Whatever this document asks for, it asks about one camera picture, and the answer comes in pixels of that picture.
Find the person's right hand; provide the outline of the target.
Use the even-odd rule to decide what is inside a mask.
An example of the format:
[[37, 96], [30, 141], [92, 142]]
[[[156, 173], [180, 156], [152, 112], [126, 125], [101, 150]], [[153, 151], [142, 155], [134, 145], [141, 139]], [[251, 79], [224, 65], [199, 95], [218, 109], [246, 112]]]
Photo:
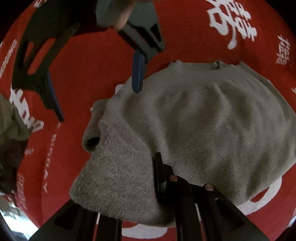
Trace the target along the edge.
[[99, 32], [108, 28], [121, 30], [127, 23], [133, 9], [137, 3], [152, 3], [153, 1], [103, 1], [98, 0], [96, 3], [96, 22]]

